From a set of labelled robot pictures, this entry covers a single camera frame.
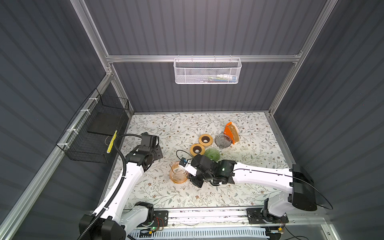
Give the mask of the wooden dripper ring stand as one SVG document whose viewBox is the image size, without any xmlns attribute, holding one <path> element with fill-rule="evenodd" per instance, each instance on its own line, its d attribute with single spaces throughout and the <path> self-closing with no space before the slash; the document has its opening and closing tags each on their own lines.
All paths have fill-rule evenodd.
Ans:
<svg viewBox="0 0 384 240">
<path fill-rule="evenodd" d="M 192 156 L 204 155 L 204 153 L 205 153 L 205 147 L 201 144 L 193 144 L 190 147 L 190 154 Z"/>
</svg>

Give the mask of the grey glass dripper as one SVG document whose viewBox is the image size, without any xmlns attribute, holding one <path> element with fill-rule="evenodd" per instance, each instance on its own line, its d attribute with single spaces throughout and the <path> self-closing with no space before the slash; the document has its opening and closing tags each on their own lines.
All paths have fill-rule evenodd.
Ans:
<svg viewBox="0 0 384 240">
<path fill-rule="evenodd" d="M 215 136 L 214 142 L 220 149 L 225 149 L 232 145 L 231 138 L 225 134 Z"/>
</svg>

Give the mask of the orange glass carafe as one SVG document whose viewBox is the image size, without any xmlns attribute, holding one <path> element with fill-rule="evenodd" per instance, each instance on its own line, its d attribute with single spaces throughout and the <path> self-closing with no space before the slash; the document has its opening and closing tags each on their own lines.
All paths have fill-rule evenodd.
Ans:
<svg viewBox="0 0 384 240">
<path fill-rule="evenodd" d="M 170 167 L 169 175 L 172 182 L 183 184 L 188 180 L 189 173 L 179 165 L 179 162 L 170 164 Z"/>
</svg>

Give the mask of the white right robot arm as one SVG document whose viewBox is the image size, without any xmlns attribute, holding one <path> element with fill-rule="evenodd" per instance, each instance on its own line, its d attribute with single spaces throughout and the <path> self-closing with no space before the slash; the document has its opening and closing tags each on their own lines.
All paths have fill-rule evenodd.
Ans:
<svg viewBox="0 0 384 240">
<path fill-rule="evenodd" d="M 265 200 L 265 219 L 282 218 L 286 212 L 294 209 L 307 212 L 318 209 L 314 181 L 299 165 L 286 169 L 270 169 L 232 160 L 214 162 L 203 155 L 196 155 L 189 160 L 181 158 L 179 164 L 190 174 L 190 181 L 198 188 L 204 183 L 212 186 L 255 184 L 279 190 L 279 195 Z"/>
</svg>

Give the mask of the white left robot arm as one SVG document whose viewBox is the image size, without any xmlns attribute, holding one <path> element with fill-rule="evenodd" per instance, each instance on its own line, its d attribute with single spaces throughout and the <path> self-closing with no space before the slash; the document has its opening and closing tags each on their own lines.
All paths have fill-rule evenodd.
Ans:
<svg viewBox="0 0 384 240">
<path fill-rule="evenodd" d="M 90 215 L 79 222 L 80 240 L 124 240 L 143 223 L 151 223 L 155 216 L 153 204 L 139 202 L 123 214 L 126 202 L 135 185 L 156 160 L 163 158 L 160 138 L 147 132 L 135 135 L 141 143 L 127 155 L 114 146 L 123 162 L 123 169 L 104 198 Z"/>
</svg>

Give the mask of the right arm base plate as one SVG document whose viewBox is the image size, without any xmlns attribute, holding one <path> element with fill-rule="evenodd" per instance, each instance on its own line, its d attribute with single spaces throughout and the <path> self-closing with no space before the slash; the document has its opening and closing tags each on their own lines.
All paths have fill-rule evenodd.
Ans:
<svg viewBox="0 0 384 240">
<path fill-rule="evenodd" d="M 247 208 L 247 218 L 250 224 L 287 224 L 287 214 L 276 217 L 264 211 L 263 208 Z"/>
</svg>

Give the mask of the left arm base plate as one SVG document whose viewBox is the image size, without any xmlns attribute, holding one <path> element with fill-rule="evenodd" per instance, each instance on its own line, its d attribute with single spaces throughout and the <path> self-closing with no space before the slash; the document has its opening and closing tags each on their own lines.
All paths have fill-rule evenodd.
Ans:
<svg viewBox="0 0 384 240">
<path fill-rule="evenodd" d="M 169 211 L 154 211 L 153 219 L 149 222 L 140 224 L 139 227 L 167 227 L 169 219 Z"/>
</svg>

